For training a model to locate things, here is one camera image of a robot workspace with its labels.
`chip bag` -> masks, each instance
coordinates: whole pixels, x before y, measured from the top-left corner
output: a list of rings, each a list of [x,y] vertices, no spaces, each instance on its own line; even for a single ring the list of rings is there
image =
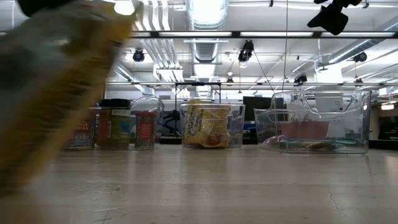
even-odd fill
[[[113,7],[74,1],[0,39],[0,189],[22,186],[46,167],[101,98],[135,20]]]
[[[228,147],[231,136],[227,124],[230,106],[201,105],[207,103],[191,100],[187,111],[184,143],[203,147]]]

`jar lid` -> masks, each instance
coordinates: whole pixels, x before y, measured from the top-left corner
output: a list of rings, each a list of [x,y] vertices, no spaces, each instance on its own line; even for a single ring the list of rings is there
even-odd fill
[[[126,100],[126,99],[111,99],[109,101],[109,107],[124,108],[124,107],[129,107],[129,106],[131,106],[131,103],[129,100]]]

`packaged food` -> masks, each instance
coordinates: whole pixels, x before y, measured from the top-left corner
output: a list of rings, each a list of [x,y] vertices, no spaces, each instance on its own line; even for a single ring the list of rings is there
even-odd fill
[[[230,106],[204,104],[191,100],[187,110],[184,144],[199,144],[203,147],[228,147],[231,136],[228,133]]]
[[[46,167],[101,97],[135,18],[113,7],[73,1],[42,10],[0,40],[0,188]]]

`red label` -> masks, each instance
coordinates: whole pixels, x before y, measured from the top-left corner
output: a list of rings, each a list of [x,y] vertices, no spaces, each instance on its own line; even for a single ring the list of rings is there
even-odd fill
[[[153,123],[141,123],[138,128],[139,139],[152,139]]]

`black lid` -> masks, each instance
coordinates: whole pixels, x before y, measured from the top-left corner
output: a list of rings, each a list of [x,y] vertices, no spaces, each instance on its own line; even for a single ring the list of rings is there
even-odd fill
[[[111,100],[101,100],[101,102],[99,103],[99,106],[102,106],[102,107],[109,107],[109,102],[110,102]]]
[[[111,99],[109,101],[109,107],[128,107],[131,103],[129,100],[126,99]]]

